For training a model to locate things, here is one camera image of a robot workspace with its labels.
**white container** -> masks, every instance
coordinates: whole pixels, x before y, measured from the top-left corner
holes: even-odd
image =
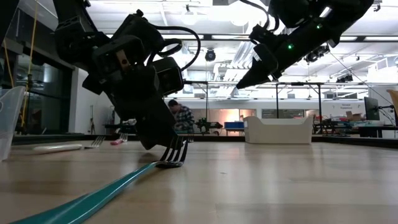
[[[7,159],[10,154],[24,93],[23,86],[0,90],[0,162]]]

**ceiling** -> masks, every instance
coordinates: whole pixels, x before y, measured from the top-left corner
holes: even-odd
[[[52,0],[38,0],[38,20],[51,29],[57,26],[57,14]],[[126,16],[137,9],[144,12],[149,22],[158,26],[185,26],[193,29],[198,34],[248,34],[253,25],[264,22],[264,14],[256,8],[247,6],[241,2],[235,2],[230,6],[212,6],[213,0],[91,0],[88,12],[96,27],[106,34],[113,34],[121,25]],[[191,12],[186,14],[186,4],[189,4]],[[34,15],[35,2],[21,0],[22,10]],[[398,35],[398,1],[382,0],[381,10],[374,12],[374,7],[357,23],[349,28],[344,35]],[[198,60],[188,69],[190,78],[201,80],[203,77],[211,77],[216,81],[215,67],[223,67],[220,73],[227,74],[228,65],[234,63],[238,68],[247,68],[248,61],[237,60],[237,54],[243,48],[252,52],[252,46],[241,41],[202,41],[201,54]],[[192,40],[185,41],[185,46],[191,52],[197,48],[197,43]],[[214,49],[216,60],[206,62],[205,52]],[[280,82],[335,82],[335,77],[346,72],[350,68],[360,80],[366,80],[368,67],[384,57],[398,55],[397,43],[341,43],[331,49],[331,54],[309,66],[299,62],[288,68]],[[192,55],[177,54],[175,58],[181,64],[187,63]],[[244,69],[228,72],[229,79],[237,80],[245,74]]]

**security camera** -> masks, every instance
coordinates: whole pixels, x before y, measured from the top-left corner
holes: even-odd
[[[216,60],[216,53],[214,53],[213,49],[207,50],[205,59],[207,62],[212,62],[212,61]]]

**blue box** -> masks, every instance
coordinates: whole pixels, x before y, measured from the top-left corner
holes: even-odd
[[[244,123],[243,121],[238,121],[238,122],[224,122],[224,128],[225,129],[239,129],[239,128],[244,128]]]

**fluorescent light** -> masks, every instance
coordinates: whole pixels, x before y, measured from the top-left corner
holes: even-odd
[[[249,40],[248,35],[212,35],[215,40]]]
[[[398,41],[398,37],[367,37],[364,41]]]
[[[323,12],[321,13],[320,17],[326,17],[330,11],[331,9],[329,7],[326,7],[325,10],[323,10]]]
[[[113,34],[106,34],[109,38],[112,38]],[[189,34],[162,34],[162,37],[164,39],[183,39],[183,40],[195,40],[194,35],[189,35]]]
[[[340,37],[341,41],[354,41],[356,40],[358,37],[349,37],[349,36],[342,36]]]

